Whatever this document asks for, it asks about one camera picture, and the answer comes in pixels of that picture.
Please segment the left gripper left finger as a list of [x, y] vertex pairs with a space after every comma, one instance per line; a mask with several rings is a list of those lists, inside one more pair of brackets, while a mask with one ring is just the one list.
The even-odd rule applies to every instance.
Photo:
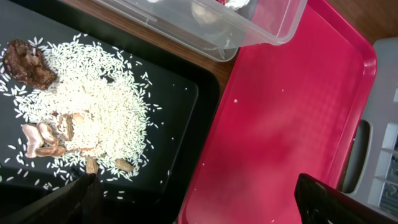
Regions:
[[96, 174], [84, 174], [65, 190], [2, 217], [1, 223], [104, 223], [103, 185]]

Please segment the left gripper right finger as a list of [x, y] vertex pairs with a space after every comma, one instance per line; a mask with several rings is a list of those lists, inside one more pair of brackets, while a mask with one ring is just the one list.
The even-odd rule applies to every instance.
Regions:
[[305, 173], [298, 176], [294, 197], [303, 224], [395, 224]]

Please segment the rice and meat leftovers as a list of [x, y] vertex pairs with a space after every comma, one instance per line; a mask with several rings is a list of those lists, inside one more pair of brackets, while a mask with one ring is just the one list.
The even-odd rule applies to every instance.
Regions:
[[1, 50], [1, 181], [55, 191], [95, 173], [103, 195], [129, 200], [153, 148], [152, 82], [122, 50], [88, 42], [12, 40]]

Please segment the white napkin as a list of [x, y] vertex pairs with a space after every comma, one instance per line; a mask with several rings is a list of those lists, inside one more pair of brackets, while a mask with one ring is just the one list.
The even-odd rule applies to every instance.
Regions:
[[234, 11], [246, 6], [250, 0], [224, 0], [224, 6]]

